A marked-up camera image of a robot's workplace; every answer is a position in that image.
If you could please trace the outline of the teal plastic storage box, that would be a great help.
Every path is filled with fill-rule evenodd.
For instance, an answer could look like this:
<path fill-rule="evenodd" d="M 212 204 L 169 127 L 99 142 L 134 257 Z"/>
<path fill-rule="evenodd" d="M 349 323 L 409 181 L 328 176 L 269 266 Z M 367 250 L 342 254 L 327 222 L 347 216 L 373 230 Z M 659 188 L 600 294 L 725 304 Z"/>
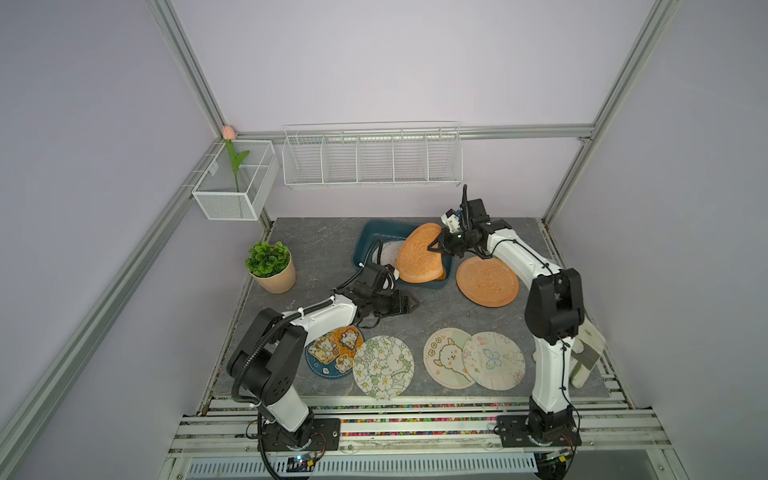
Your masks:
<path fill-rule="evenodd" d="M 419 227 L 419 224 L 400 222 L 394 220 L 374 219 L 368 221 L 362 229 L 362 232 L 358 238 L 354 254 L 352 256 L 352 263 L 355 267 L 360 264 L 365 264 L 369 261 L 380 264 L 382 261 L 386 264 L 394 266 L 395 258 L 391 260 L 385 259 L 383 248 L 387 244 L 402 242 Z M 453 257 L 443 256 L 443 268 L 445 271 L 445 278 L 433 280 L 427 283 L 412 284 L 402 280 L 398 280 L 397 284 L 410 285 L 426 289 L 438 290 L 444 288 L 452 276 L 454 276 L 454 264 Z"/>

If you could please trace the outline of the blue orange toast coaster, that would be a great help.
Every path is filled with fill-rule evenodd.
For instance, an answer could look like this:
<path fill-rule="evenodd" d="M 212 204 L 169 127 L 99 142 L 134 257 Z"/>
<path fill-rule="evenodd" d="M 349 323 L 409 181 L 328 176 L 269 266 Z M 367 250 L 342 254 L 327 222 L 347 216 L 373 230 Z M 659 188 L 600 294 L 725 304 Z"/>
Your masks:
<path fill-rule="evenodd" d="M 310 370 L 325 379 L 350 375 L 357 351 L 364 344 L 362 332 L 355 326 L 338 328 L 318 337 L 305 348 Z"/>

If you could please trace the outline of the pink swirl coaster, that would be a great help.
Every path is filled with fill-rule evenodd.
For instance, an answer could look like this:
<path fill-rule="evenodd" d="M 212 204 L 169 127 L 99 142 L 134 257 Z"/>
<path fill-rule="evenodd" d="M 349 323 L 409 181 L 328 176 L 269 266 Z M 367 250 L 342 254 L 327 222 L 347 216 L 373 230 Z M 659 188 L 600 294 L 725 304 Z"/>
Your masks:
<path fill-rule="evenodd" d="M 404 244 L 404 240 L 390 241 L 383 244 L 381 254 L 378 255 L 379 263 L 396 267 L 399 252 Z"/>

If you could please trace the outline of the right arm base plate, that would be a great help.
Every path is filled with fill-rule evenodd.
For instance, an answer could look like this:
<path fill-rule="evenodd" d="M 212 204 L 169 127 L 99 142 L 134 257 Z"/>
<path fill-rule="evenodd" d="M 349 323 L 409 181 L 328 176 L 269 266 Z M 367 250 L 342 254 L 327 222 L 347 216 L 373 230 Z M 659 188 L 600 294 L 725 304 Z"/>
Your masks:
<path fill-rule="evenodd" d="M 582 439 L 573 419 L 553 425 L 545 420 L 531 420 L 528 415 L 501 415 L 493 428 L 501 445 L 513 447 L 580 447 Z"/>

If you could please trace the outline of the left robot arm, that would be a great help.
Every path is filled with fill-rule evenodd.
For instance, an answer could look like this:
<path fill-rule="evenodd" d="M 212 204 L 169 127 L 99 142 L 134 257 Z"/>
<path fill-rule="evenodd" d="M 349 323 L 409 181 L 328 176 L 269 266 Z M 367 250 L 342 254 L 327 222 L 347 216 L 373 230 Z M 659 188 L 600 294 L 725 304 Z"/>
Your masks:
<path fill-rule="evenodd" d="M 233 380 L 231 399 L 254 406 L 286 434 L 307 432 L 313 413 L 294 388 L 305 347 L 369 317 L 380 320 L 414 311 L 419 301 L 396 282 L 394 267 L 367 259 L 324 300 L 286 312 L 261 310 L 226 365 Z"/>

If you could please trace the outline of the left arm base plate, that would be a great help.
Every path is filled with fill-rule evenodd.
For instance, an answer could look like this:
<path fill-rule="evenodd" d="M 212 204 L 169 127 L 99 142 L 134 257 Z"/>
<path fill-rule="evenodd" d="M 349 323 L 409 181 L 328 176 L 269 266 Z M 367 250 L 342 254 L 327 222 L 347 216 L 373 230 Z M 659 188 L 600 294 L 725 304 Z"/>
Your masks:
<path fill-rule="evenodd" d="M 341 439 L 341 420 L 310 418 L 296 432 L 284 429 L 277 422 L 268 423 L 258 428 L 257 438 L 263 441 L 267 452 L 336 451 Z"/>

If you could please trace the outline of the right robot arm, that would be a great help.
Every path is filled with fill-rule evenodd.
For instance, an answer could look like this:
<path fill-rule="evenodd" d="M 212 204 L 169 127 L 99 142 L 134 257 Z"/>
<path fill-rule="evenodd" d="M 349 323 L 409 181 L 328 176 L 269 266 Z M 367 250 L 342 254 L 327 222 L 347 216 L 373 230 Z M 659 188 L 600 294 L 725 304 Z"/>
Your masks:
<path fill-rule="evenodd" d="M 538 358 L 521 433 L 537 445 L 557 440 L 578 445 L 580 423 L 568 375 L 572 347 L 585 321 L 581 275 L 546 260 L 507 221 L 491 218 L 482 200 L 470 200 L 466 188 L 458 209 L 447 211 L 441 222 L 430 251 L 456 257 L 469 252 L 484 260 L 499 260 L 528 289 L 524 320 L 535 339 Z"/>

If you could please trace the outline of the white flower green coaster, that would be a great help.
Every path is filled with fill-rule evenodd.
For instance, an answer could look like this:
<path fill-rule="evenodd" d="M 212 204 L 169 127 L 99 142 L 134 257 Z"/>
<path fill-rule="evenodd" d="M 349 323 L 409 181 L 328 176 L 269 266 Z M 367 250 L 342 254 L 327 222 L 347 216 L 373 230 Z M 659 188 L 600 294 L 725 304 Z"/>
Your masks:
<path fill-rule="evenodd" d="M 376 400 L 400 396 L 414 377 L 414 357 L 400 339 L 381 335 L 366 340 L 354 358 L 353 376 L 358 388 Z"/>

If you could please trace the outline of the orange round coaster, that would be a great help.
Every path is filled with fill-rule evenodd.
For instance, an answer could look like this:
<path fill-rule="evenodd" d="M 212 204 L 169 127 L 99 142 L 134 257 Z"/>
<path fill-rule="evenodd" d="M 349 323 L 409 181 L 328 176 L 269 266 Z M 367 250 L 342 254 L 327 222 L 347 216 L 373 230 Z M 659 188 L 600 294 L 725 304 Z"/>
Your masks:
<path fill-rule="evenodd" d="M 441 227 L 438 224 L 426 223 L 407 237 L 396 260 L 396 269 L 403 281 L 424 284 L 445 279 L 442 255 L 428 250 L 428 246 L 440 233 Z"/>
<path fill-rule="evenodd" d="M 467 299 L 487 308 L 504 307 L 520 292 L 516 273 L 497 258 L 465 260 L 457 270 L 456 283 Z"/>

